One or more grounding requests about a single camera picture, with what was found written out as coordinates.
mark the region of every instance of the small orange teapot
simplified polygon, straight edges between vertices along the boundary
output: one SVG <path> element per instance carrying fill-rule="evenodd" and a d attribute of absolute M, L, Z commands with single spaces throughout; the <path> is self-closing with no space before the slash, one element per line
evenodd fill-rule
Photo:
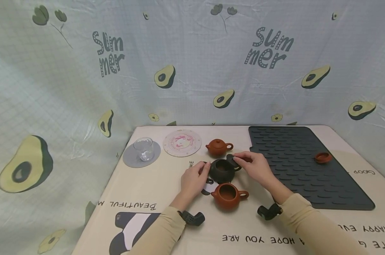
<path fill-rule="evenodd" d="M 234 210 L 241 200 L 249 197 L 248 191 L 239 191 L 231 183 L 222 183 L 211 193 L 216 205 L 223 210 Z"/>
<path fill-rule="evenodd" d="M 221 157 L 225 155 L 227 151 L 233 149 L 234 145 L 230 143 L 225 143 L 221 139 L 214 139 L 208 145 L 206 145 L 208 153 L 213 157 Z"/>

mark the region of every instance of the dark teapot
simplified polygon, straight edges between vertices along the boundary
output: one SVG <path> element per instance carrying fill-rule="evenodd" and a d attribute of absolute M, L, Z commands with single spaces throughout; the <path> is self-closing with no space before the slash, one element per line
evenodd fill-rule
<path fill-rule="evenodd" d="M 240 169 L 241 167 L 233 160 L 233 155 L 228 154 L 226 159 L 217 159 L 211 163 L 209 176 L 219 184 L 231 182 L 235 172 Z"/>

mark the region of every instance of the beige sleeve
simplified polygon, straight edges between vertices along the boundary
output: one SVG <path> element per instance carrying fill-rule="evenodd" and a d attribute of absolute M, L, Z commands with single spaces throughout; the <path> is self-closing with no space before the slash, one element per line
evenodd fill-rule
<path fill-rule="evenodd" d="M 300 194 L 282 204 L 280 220 L 295 232 L 316 255 L 369 254 L 348 233 L 314 209 Z"/>
<path fill-rule="evenodd" d="M 177 209 L 167 207 L 127 255 L 169 255 L 174 244 L 179 240 L 185 227 L 185 221 Z"/>

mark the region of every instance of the table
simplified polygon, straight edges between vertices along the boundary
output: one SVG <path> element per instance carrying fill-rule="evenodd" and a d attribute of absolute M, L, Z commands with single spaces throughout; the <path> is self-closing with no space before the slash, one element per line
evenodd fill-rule
<path fill-rule="evenodd" d="M 122 159 L 105 188 L 90 221 L 80 237 L 72 255 L 109 255 L 112 239 L 122 231 L 115 226 L 118 212 L 159 213 L 171 203 L 179 192 L 179 180 L 192 164 L 213 161 L 205 147 L 219 138 L 233 143 L 231 153 L 248 151 L 251 140 L 249 126 L 142 126 L 137 127 L 127 146 L 140 137 L 148 136 L 161 146 L 161 155 L 151 165 L 134 169 Z M 385 254 L 385 178 L 350 147 L 328 126 L 307 126 L 330 150 L 332 155 L 350 173 L 373 200 L 372 211 L 320 210 L 324 215 L 347 231 L 370 254 Z M 166 135 L 179 129 L 190 129 L 202 138 L 197 153 L 176 158 L 162 148 Z M 187 226 L 173 255 L 235 255 L 235 254 L 312 254 L 307 244 L 290 233 L 278 218 L 269 222 L 257 215 L 260 205 L 273 204 L 270 194 L 252 181 L 245 171 L 236 172 L 232 181 L 239 190 L 250 193 L 234 212 L 219 211 L 212 196 L 199 196 L 189 212 L 202 212 L 206 220 L 199 227 Z"/>

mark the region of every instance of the person's left hand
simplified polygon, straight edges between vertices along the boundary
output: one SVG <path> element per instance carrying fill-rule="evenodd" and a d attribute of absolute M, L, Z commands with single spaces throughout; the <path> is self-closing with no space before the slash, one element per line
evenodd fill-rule
<path fill-rule="evenodd" d="M 198 162 L 195 166 L 185 170 L 181 177 L 181 193 L 195 198 L 200 194 L 207 182 L 209 167 L 211 164 L 203 161 Z"/>
<path fill-rule="evenodd" d="M 184 211 L 193 199 L 200 194 L 207 182 L 209 167 L 211 163 L 202 161 L 185 170 L 181 177 L 181 191 L 169 205 L 177 208 L 179 211 Z"/>

